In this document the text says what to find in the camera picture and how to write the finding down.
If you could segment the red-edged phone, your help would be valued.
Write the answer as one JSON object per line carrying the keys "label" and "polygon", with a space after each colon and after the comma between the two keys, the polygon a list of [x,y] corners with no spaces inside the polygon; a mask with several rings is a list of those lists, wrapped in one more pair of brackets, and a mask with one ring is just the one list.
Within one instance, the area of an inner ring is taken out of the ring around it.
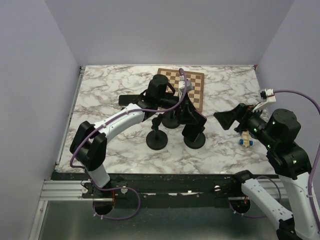
{"label": "red-edged phone", "polygon": [[191,142],[194,142],[198,135],[204,131],[205,123],[207,122],[207,118],[201,112],[195,111],[193,116],[197,120],[197,123],[187,124],[182,131],[183,137]]}

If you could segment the black phone stand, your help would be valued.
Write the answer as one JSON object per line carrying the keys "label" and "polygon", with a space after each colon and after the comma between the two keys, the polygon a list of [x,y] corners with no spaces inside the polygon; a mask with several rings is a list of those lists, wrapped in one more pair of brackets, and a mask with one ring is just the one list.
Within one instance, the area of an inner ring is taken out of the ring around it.
{"label": "black phone stand", "polygon": [[162,124],[167,129],[176,129],[180,126],[178,119],[175,117],[173,111],[165,112],[162,118]]}
{"label": "black phone stand", "polygon": [[160,124],[162,123],[164,115],[159,114],[157,117],[152,119],[152,126],[147,136],[146,136],[146,144],[147,146],[152,150],[162,150],[166,147],[168,143],[168,137],[167,134],[159,129]]}
{"label": "black phone stand", "polygon": [[197,150],[197,149],[200,149],[202,148],[205,143],[206,143],[206,136],[205,134],[202,132],[198,135],[198,137],[196,138],[195,141],[190,141],[188,140],[186,137],[183,138],[183,141],[185,143],[185,145],[190,148],[190,149],[194,149],[194,150]]}

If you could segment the black smartphone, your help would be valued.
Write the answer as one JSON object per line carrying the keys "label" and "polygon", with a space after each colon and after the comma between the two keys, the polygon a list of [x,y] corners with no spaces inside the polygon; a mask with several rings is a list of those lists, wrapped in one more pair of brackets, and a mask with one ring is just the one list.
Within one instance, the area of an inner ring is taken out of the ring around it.
{"label": "black smartphone", "polygon": [[118,104],[120,106],[127,106],[132,103],[136,98],[138,98],[138,94],[123,94],[118,97]]}

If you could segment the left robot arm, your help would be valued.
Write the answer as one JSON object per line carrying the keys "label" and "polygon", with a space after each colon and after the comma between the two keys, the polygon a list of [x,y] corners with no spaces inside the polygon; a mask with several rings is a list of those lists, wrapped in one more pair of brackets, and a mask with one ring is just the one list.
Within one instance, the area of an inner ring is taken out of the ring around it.
{"label": "left robot arm", "polygon": [[95,183],[93,191],[101,198],[107,197],[111,191],[110,176],[103,163],[110,141],[154,114],[161,118],[167,112],[174,112],[179,124],[196,126],[199,123],[197,110],[188,96],[191,90],[193,85],[183,69],[179,69],[178,95],[165,75],[154,75],[147,89],[134,96],[120,112],[97,123],[84,121],[79,125],[69,148],[70,166],[74,167],[74,160],[77,160],[78,168],[85,170]]}

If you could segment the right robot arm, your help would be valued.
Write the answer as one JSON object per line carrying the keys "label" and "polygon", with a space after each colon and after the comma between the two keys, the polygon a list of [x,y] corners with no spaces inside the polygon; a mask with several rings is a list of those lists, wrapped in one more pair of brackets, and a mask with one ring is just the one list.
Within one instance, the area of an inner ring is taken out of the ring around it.
{"label": "right robot arm", "polygon": [[266,157],[281,180],[290,210],[274,199],[248,171],[234,174],[230,191],[245,195],[253,201],[273,224],[280,240],[318,240],[320,228],[315,214],[318,206],[312,207],[309,177],[312,167],[306,151],[295,143],[301,129],[296,115],[287,109],[276,109],[269,121],[264,121],[260,113],[251,105],[238,104],[234,109],[214,113],[214,117],[224,130],[237,121],[236,132],[248,131],[267,150]]}

